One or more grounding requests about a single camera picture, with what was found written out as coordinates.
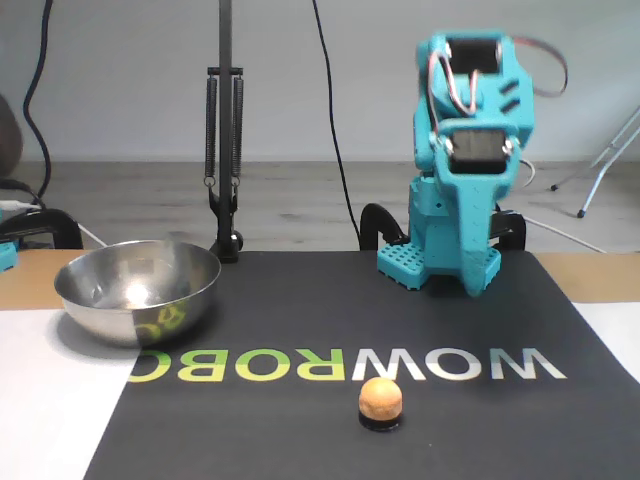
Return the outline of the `teal gripper black servo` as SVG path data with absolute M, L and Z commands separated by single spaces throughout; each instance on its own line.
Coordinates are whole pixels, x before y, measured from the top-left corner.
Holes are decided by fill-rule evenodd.
M 500 256 L 489 245 L 491 217 L 519 170 L 518 134 L 518 126 L 504 119 L 451 118 L 437 126 L 435 184 L 453 210 L 458 278 L 472 297 L 500 269 Z

